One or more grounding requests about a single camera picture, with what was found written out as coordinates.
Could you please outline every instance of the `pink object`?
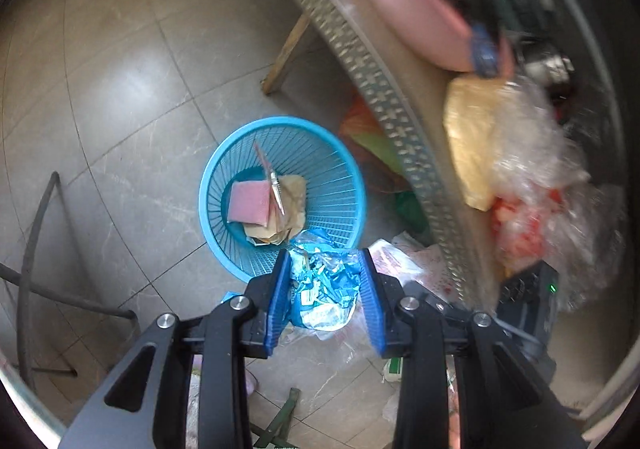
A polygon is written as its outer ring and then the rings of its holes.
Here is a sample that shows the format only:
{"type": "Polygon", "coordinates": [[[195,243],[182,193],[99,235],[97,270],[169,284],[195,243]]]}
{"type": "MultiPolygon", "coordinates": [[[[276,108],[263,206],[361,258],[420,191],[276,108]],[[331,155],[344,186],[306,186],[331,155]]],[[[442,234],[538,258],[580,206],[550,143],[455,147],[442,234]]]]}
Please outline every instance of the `pink object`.
{"type": "MultiPolygon", "coordinates": [[[[372,0],[382,19],[415,53],[445,70],[472,72],[471,26],[447,0],[372,0]]],[[[500,40],[500,74],[513,76],[513,53],[500,40]]]]}
{"type": "Polygon", "coordinates": [[[270,192],[268,180],[234,182],[231,186],[227,221],[266,227],[269,223],[270,192]]]}

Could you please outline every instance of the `curved metal rim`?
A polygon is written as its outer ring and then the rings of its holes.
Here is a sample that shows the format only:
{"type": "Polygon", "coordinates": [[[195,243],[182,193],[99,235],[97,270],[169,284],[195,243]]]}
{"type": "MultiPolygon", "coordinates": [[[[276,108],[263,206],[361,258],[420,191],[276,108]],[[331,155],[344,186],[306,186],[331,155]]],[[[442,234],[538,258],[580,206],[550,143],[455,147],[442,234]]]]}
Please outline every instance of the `curved metal rim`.
{"type": "Polygon", "coordinates": [[[254,122],[243,125],[241,128],[236,129],[232,134],[230,134],[228,137],[226,137],[225,140],[222,141],[222,143],[216,148],[213,155],[209,159],[209,162],[207,162],[207,166],[204,170],[204,174],[202,175],[202,180],[200,182],[200,191],[198,193],[198,214],[200,217],[200,227],[202,228],[202,233],[204,234],[204,237],[207,240],[207,244],[209,245],[209,248],[212,250],[213,254],[216,256],[222,266],[225,267],[225,269],[227,269],[230,273],[232,273],[238,279],[244,281],[245,283],[249,282],[251,276],[249,276],[246,272],[240,270],[239,267],[231,262],[225,252],[220,248],[220,245],[216,241],[216,238],[213,236],[213,232],[211,231],[209,216],[207,215],[207,195],[209,193],[209,183],[211,181],[213,170],[229,148],[231,148],[236,142],[244,138],[247,133],[255,131],[257,129],[263,129],[265,127],[272,127],[275,125],[299,127],[318,135],[322,140],[329,143],[347,164],[347,169],[353,176],[353,185],[356,191],[356,201],[360,202],[360,205],[356,210],[356,219],[358,220],[359,226],[354,234],[352,234],[350,241],[347,244],[347,248],[355,247],[358,244],[360,238],[362,237],[364,224],[367,218],[367,193],[364,187],[362,174],[360,173],[360,169],[358,168],[353,156],[351,156],[349,150],[333,133],[327,131],[326,129],[324,129],[324,127],[315,124],[314,122],[309,122],[308,120],[293,116],[270,116],[268,118],[255,120],[254,122]]]}
{"type": "Polygon", "coordinates": [[[406,178],[429,220],[460,301],[470,309],[482,307],[475,287],[479,267],[470,262],[472,250],[466,243],[465,233],[436,168],[438,162],[428,137],[408,99],[376,49],[338,0],[293,1],[309,15],[369,108],[383,117],[385,134],[401,159],[406,178]]]}

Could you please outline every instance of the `blue plastic wrapper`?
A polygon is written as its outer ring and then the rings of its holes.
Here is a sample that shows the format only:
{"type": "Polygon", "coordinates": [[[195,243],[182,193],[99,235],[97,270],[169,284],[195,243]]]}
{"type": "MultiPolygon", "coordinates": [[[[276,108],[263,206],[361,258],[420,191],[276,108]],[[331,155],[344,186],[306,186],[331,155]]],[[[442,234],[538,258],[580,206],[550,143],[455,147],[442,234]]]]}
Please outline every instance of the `blue plastic wrapper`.
{"type": "Polygon", "coordinates": [[[349,322],[360,291],[358,251],[337,247],[322,229],[291,239],[290,317],[294,326],[333,332],[349,322]]]}

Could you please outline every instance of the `metal frame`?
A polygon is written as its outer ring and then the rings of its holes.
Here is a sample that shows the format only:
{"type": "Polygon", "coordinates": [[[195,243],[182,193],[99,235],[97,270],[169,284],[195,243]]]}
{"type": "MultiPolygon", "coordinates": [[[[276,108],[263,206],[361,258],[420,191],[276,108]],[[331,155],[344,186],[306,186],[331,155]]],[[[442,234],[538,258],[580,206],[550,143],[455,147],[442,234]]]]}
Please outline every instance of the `metal frame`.
{"type": "Polygon", "coordinates": [[[422,206],[434,239],[442,249],[460,301],[480,306],[476,270],[470,263],[462,226],[455,217],[436,158],[407,97],[396,85],[366,37],[358,34],[332,0],[294,0],[334,52],[358,91],[376,115],[402,161],[404,173],[422,206]]]}

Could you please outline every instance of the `metal screw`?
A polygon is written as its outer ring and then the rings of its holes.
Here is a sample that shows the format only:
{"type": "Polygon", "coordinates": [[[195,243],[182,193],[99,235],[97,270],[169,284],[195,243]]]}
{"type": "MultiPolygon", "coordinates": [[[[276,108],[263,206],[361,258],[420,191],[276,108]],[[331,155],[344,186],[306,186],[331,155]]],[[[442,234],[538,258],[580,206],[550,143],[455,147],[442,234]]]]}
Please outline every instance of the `metal screw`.
{"type": "Polygon", "coordinates": [[[402,308],[410,312],[412,310],[416,310],[418,306],[420,306],[420,302],[415,297],[406,296],[400,300],[400,305],[402,308]]]}
{"type": "Polygon", "coordinates": [[[476,325],[480,326],[481,328],[487,328],[487,326],[491,324],[491,317],[489,316],[489,314],[479,312],[474,315],[474,323],[476,323],[476,325]]]}
{"type": "Polygon", "coordinates": [[[162,329],[171,328],[175,324],[175,315],[162,314],[158,319],[156,319],[156,324],[162,329]]]}
{"type": "Polygon", "coordinates": [[[250,302],[251,300],[248,297],[245,297],[244,295],[236,295],[235,297],[231,298],[229,304],[234,310],[244,310],[249,306],[250,302]]]}

